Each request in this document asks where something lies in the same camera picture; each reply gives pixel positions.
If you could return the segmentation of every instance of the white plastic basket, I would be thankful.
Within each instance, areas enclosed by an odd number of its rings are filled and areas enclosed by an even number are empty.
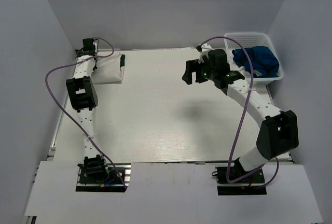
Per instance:
[[[254,46],[266,46],[272,51],[276,59],[279,61],[270,38],[268,37],[268,35],[264,33],[233,32],[233,33],[226,33],[225,36],[235,39],[240,44],[242,44],[244,48],[251,48]],[[240,46],[230,40],[225,39],[225,47],[226,47],[227,59],[230,65],[230,69],[240,71],[244,75],[245,79],[247,81],[250,81],[249,73],[245,72],[243,69],[240,69],[233,61],[232,50],[240,49]],[[282,79],[284,77],[284,72],[282,71],[280,62],[279,62],[279,70],[277,75],[278,77],[274,78],[254,78],[254,85],[267,85],[274,80]]]

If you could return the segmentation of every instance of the wall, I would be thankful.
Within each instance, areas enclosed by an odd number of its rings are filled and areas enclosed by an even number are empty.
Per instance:
[[[48,1],[75,48],[83,37],[101,36],[133,49],[196,46],[232,31],[266,32],[284,0]]]
[[[332,223],[332,0],[285,0],[269,36],[285,76],[271,85],[274,102],[298,116],[299,147],[324,223]]]
[[[0,223],[17,224],[59,116],[44,76],[74,52],[47,0],[0,0],[0,6]],[[61,101],[68,73],[51,76]]]

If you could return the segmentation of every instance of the blue cloth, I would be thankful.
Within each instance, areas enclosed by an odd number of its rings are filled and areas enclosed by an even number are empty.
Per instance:
[[[268,47],[256,46],[252,48],[245,48],[247,51],[254,70],[260,72],[262,75],[254,77],[278,77],[279,62],[275,58],[274,54]],[[247,57],[242,49],[235,49],[232,51],[234,57],[233,60],[238,67],[244,66],[244,69],[250,73],[250,66]]]

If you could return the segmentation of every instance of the folded towel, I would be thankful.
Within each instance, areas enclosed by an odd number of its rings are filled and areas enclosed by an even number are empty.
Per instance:
[[[254,77],[278,77],[279,62],[268,47],[256,46],[245,48],[254,68]],[[250,73],[250,66],[247,57],[242,49],[232,51],[233,60],[238,67],[244,66],[244,69]]]
[[[94,84],[122,81],[125,72],[124,66],[124,54],[98,58],[97,69],[92,73],[91,80]]]

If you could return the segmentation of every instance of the folded white cloth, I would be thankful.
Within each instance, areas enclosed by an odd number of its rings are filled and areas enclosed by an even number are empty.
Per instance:
[[[122,81],[125,72],[125,55],[114,54],[98,58],[97,69],[92,73],[94,84]]]

